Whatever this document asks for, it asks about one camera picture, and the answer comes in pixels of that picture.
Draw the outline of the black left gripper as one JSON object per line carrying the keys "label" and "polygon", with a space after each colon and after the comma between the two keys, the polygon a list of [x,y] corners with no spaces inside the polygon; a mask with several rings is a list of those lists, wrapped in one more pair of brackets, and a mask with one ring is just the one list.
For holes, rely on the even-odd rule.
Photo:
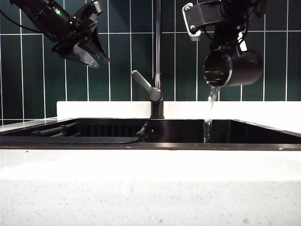
{"label": "black left gripper", "polygon": [[72,15],[67,21],[67,34],[51,49],[61,58],[83,63],[98,68],[99,64],[90,55],[109,63],[110,59],[102,48],[97,32],[98,20],[96,14]]}

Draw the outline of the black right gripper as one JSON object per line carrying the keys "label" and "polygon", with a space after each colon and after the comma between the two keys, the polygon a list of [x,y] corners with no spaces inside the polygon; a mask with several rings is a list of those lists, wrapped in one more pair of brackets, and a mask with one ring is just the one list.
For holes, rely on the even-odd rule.
{"label": "black right gripper", "polygon": [[235,19],[209,16],[209,25],[214,25],[214,37],[209,45],[211,50],[221,46],[235,47],[238,57],[247,52],[244,39],[248,32],[248,16]]}

